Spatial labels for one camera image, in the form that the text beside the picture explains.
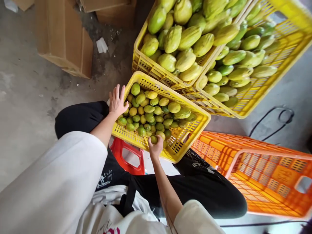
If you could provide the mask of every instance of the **orange plastic crate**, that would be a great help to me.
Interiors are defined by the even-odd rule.
[[[306,218],[312,211],[312,155],[246,136],[202,132],[191,147],[244,195],[248,213]]]

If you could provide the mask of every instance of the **gray floor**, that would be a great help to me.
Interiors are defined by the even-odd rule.
[[[305,2],[311,9],[312,3]],[[86,80],[68,75],[38,56],[34,7],[15,14],[0,1],[0,191],[56,141],[54,118],[62,108],[107,100],[108,91],[117,83],[127,84],[132,74],[133,44],[149,7],[150,4],[141,5],[134,30],[99,25],[93,14],[81,14],[92,40],[104,37],[109,47],[107,54],[99,55],[94,50],[93,79]],[[248,135],[269,109],[286,105],[295,111],[295,118],[268,142],[306,151],[306,141],[312,134],[311,60],[312,48],[309,48],[246,119],[213,116],[206,129]],[[272,113],[253,138],[262,139],[278,126],[277,113]],[[270,219],[249,215],[219,223]],[[296,232],[287,228],[284,233],[298,233],[299,227],[295,227]],[[244,229],[244,233],[261,233],[261,230],[263,227]],[[238,231],[242,233],[242,229],[226,230],[227,233]]]

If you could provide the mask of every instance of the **red stool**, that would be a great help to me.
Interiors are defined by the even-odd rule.
[[[143,150],[140,149],[139,151],[135,149],[133,146],[128,145],[123,140],[119,138],[115,138],[113,144],[111,145],[111,151],[113,152],[117,162],[119,165],[127,172],[129,172],[132,175],[135,176],[141,176],[145,174],[145,168],[144,168],[144,159],[143,159]],[[123,158],[123,149],[127,149],[136,156],[139,157],[140,165],[138,167],[135,167],[131,165],[130,163],[127,163],[125,159]]]

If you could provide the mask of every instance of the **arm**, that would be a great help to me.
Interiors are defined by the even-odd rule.
[[[91,132],[90,134],[96,136],[103,144],[108,147],[108,142],[110,141],[111,132],[113,130],[114,123],[117,118],[123,114],[129,107],[127,102],[124,106],[124,91],[125,86],[122,87],[119,96],[119,84],[114,88],[113,93],[110,92],[110,112],[105,119],[102,120]]]
[[[183,205],[160,164],[159,156],[163,150],[163,139],[159,135],[157,135],[157,137],[158,142],[156,145],[153,145],[149,138],[150,158],[153,163],[159,195],[167,221],[173,224],[177,214],[182,210]]]

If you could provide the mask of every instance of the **leg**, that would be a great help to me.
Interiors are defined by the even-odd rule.
[[[72,131],[91,132],[109,113],[104,101],[72,105],[63,109],[55,118],[55,132],[58,139]],[[96,191],[112,185],[128,185],[130,174],[116,161],[108,148],[107,159]]]
[[[198,200],[213,218],[219,219],[238,218],[247,212],[243,195],[193,150],[189,150],[175,167],[181,175],[168,178],[182,204],[191,199]],[[140,194],[155,208],[156,214],[161,216],[155,175],[135,176],[135,180]]]

